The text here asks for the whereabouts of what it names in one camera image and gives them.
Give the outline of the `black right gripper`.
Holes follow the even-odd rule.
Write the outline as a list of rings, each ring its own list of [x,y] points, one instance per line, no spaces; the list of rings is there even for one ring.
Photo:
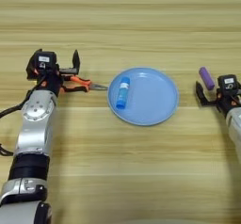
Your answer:
[[[220,91],[217,92],[217,97],[214,101],[208,101],[204,95],[203,87],[200,82],[196,82],[195,86],[197,97],[202,106],[215,106],[217,110],[226,116],[232,109],[241,107],[241,104],[232,95],[224,95]]]

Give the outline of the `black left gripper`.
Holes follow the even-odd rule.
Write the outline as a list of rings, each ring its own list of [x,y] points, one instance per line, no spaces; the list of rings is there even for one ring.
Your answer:
[[[35,51],[32,57],[30,57],[26,66],[26,74],[28,80],[37,79],[37,90],[49,90],[58,96],[61,87],[63,86],[64,77],[66,75],[77,75],[80,70],[80,57],[78,51],[75,50],[72,56],[73,68],[41,71],[38,73],[36,70],[35,55],[38,51]]]

